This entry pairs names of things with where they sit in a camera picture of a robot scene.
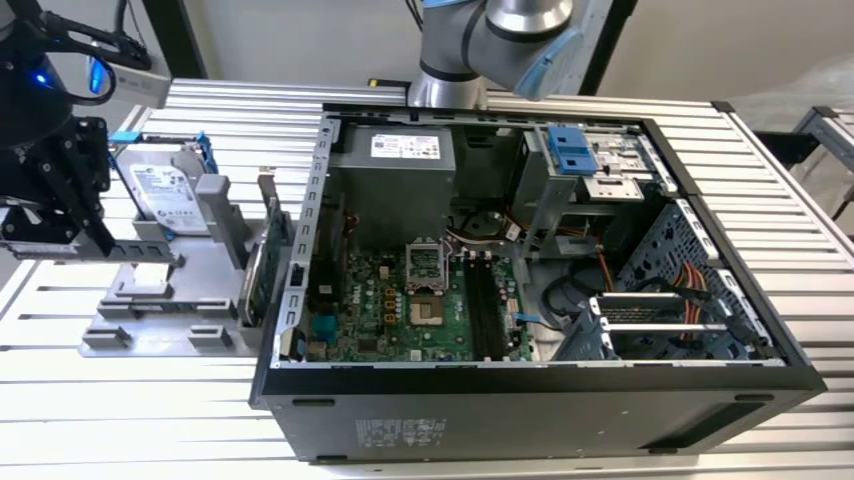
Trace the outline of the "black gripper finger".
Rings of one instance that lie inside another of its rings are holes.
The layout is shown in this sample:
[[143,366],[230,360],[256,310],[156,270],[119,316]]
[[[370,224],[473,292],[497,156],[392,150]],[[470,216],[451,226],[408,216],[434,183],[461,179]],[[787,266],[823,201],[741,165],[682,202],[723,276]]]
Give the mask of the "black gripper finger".
[[108,257],[114,236],[102,220],[100,194],[110,188],[110,155],[103,140],[51,139],[39,161],[43,178],[72,223]]

